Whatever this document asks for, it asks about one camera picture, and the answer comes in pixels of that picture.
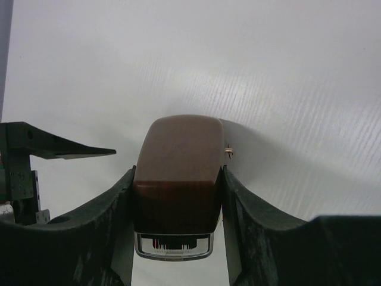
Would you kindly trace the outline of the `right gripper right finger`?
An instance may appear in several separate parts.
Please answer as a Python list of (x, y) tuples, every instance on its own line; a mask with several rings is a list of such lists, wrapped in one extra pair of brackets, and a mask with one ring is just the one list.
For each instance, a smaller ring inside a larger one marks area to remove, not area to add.
[(379, 285), (380, 217), (304, 221), (246, 189), (223, 169), (230, 285)]

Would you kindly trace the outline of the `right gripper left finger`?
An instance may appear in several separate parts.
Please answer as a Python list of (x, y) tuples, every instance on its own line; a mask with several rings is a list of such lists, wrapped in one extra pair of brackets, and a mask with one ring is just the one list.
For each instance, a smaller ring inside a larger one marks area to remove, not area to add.
[(134, 175), (46, 225), (1, 222), (1, 285), (130, 285)]

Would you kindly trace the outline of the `clear plastic metronome cover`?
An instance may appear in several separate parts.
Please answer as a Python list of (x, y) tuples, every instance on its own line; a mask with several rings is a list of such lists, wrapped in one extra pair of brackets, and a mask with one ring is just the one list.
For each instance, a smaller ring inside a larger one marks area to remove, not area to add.
[(135, 233), (136, 254), (144, 259), (185, 262), (204, 259), (214, 248), (214, 234), (164, 235)]

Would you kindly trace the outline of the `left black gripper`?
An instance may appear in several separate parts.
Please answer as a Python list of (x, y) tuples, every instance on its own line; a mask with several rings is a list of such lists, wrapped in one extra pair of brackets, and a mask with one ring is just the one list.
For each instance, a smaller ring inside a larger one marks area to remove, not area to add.
[(11, 153), (1, 154), (1, 220), (17, 224), (46, 224), (48, 209), (41, 209), (38, 173), (30, 156), (65, 160), (110, 156), (114, 149), (90, 147), (36, 128), (26, 122), (1, 123), (1, 138)]

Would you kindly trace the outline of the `brown wooden metronome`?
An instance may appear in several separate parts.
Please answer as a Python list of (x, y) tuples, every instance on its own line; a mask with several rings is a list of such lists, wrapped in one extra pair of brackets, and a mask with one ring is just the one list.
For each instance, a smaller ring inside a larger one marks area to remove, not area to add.
[(135, 231), (214, 232), (221, 208), (225, 148), (220, 119), (177, 115), (153, 122), (133, 180)]

